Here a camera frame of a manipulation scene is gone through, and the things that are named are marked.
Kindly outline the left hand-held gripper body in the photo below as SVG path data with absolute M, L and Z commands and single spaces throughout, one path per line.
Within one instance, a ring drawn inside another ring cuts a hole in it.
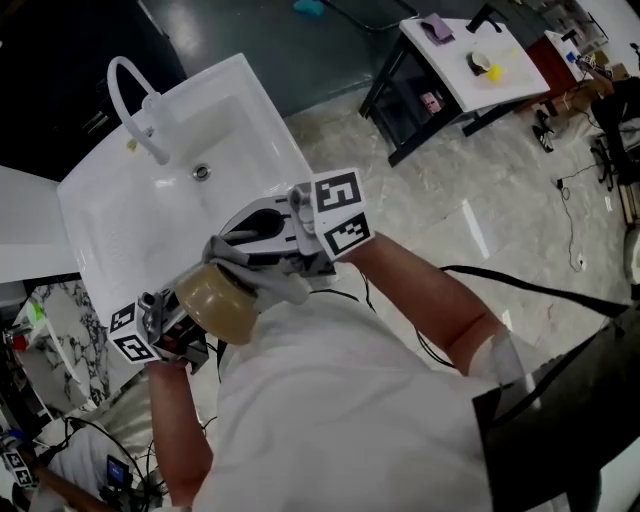
M 186 361 L 195 374 L 208 360 L 205 331 L 173 290 L 143 293 L 111 316 L 109 340 L 131 364 Z

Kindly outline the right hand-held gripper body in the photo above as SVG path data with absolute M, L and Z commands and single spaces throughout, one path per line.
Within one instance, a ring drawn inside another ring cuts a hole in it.
M 220 235 L 236 230 L 259 232 L 258 241 L 232 246 L 251 266 L 301 276 L 333 275 L 335 261 L 375 237 L 357 168 L 319 173 L 284 195 L 255 200 Z

